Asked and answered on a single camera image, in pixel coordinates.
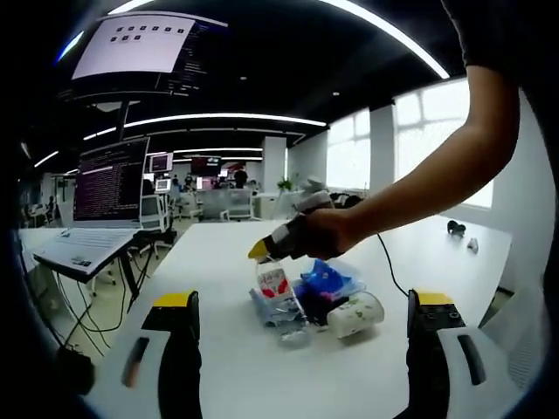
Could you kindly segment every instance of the small white object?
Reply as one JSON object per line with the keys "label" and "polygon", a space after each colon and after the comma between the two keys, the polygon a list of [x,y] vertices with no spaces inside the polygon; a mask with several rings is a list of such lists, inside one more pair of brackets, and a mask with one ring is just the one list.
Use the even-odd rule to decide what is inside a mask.
{"label": "small white object", "polygon": [[478,251],[480,250],[480,246],[478,245],[478,239],[475,238],[475,237],[471,238],[467,247],[468,247],[468,249],[471,249],[472,252],[477,255]]}
{"label": "small white object", "polygon": [[384,320],[384,308],[381,302],[370,292],[358,292],[347,303],[328,313],[327,322],[330,330],[338,338],[366,329]]}

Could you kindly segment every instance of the floor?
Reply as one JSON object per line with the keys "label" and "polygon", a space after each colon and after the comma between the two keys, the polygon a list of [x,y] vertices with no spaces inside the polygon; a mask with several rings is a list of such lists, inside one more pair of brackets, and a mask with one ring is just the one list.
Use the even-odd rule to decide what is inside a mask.
{"label": "floor", "polygon": [[[176,229],[178,232],[177,239],[192,225],[192,222],[188,219],[184,220],[175,220],[173,224],[173,228]],[[165,259],[169,250],[160,248],[159,250],[159,260],[155,258],[151,258],[148,266],[148,275],[151,274],[157,269],[159,264]],[[144,258],[136,257],[135,260],[137,261],[140,268],[143,267],[145,263],[146,256]],[[134,275],[137,278],[139,274],[138,268],[132,263],[132,269],[134,271]],[[121,280],[121,275],[118,272],[118,269],[113,272],[113,276],[116,279],[116,285],[113,285],[111,282],[106,280],[98,280],[96,285],[96,292],[97,296],[92,297],[92,304],[89,309],[89,314],[91,318],[97,323],[99,329],[110,329],[115,327],[120,319],[121,316],[121,302],[122,302],[122,290],[123,290],[123,281]],[[124,301],[124,313],[123,316],[126,316],[126,308],[128,307],[128,302],[130,299],[130,294],[127,292],[125,301]],[[503,292],[497,291],[495,293],[495,297],[484,319],[481,321],[481,325],[484,325],[491,317],[494,316],[496,312],[498,312],[503,305],[508,301],[509,296]],[[85,315],[82,318],[82,323],[91,329],[95,329],[90,318]],[[111,345],[114,337],[118,333],[118,329],[112,332],[104,332],[102,334],[102,338],[104,338],[107,345]],[[89,337],[93,340],[94,344],[97,348],[102,352],[106,353],[108,351],[107,345],[103,342],[100,333],[97,332],[88,332]],[[94,365],[99,365],[102,360],[102,355],[99,353],[95,346],[91,343],[91,341],[87,338],[87,335],[84,333],[81,327],[76,327],[70,339],[68,340],[68,345],[76,349],[77,351],[89,356],[92,360]]]}

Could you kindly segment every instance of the ceiling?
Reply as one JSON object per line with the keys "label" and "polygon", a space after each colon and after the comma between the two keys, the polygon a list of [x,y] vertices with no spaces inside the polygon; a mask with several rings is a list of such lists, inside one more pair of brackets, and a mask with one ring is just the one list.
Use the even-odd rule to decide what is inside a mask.
{"label": "ceiling", "polygon": [[[42,73],[18,115],[22,122],[19,135],[26,140],[33,162],[59,150],[39,167],[42,171],[75,168],[85,144],[101,144],[100,138],[82,139],[116,125],[120,100],[133,103],[127,121],[191,113],[264,113],[330,123],[367,106],[384,106],[398,94],[440,80],[383,31],[318,0],[155,0],[136,10],[182,12],[229,24],[226,43],[218,54],[220,65],[211,69],[211,85],[196,97],[122,93],[81,98],[67,93],[94,29],[86,31],[81,42],[55,66],[54,58],[73,35],[95,28],[95,18],[125,2],[105,0],[93,8],[87,3],[72,2],[71,8],[59,10],[59,26],[39,41],[41,51],[36,57],[44,63],[36,66]],[[458,39],[439,0],[354,3],[413,38],[451,77],[464,71]],[[92,92],[95,88],[95,84],[88,87]],[[124,136],[151,134],[150,151],[155,152],[259,147],[265,135],[287,136],[292,146],[323,129],[328,127],[216,118],[142,125],[125,129]],[[103,141],[110,141],[112,135],[105,135]]]}

